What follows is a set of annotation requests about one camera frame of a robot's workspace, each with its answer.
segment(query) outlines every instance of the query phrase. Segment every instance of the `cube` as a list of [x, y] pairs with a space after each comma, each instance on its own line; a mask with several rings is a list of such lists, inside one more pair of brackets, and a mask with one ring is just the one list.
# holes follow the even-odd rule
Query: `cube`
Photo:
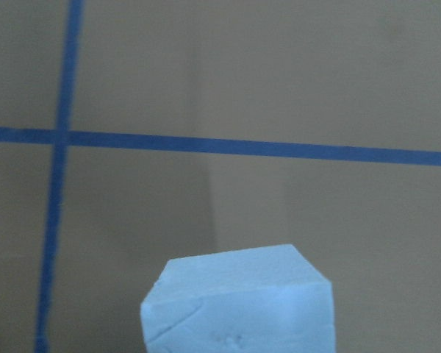
[[140, 314], [148, 353], [335, 352], [331, 283], [290, 244], [170, 260]]

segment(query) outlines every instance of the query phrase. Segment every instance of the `gray floor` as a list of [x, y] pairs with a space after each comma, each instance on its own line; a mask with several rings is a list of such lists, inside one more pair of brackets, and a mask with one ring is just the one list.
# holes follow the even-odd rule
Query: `gray floor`
[[[0, 1], [0, 126], [52, 128], [66, 1]], [[88, 1], [72, 128], [441, 151], [441, 1]], [[49, 146], [0, 143], [0, 352], [32, 352]], [[293, 243], [339, 353], [441, 353], [441, 168], [69, 150], [52, 352], [141, 352], [165, 262]]]

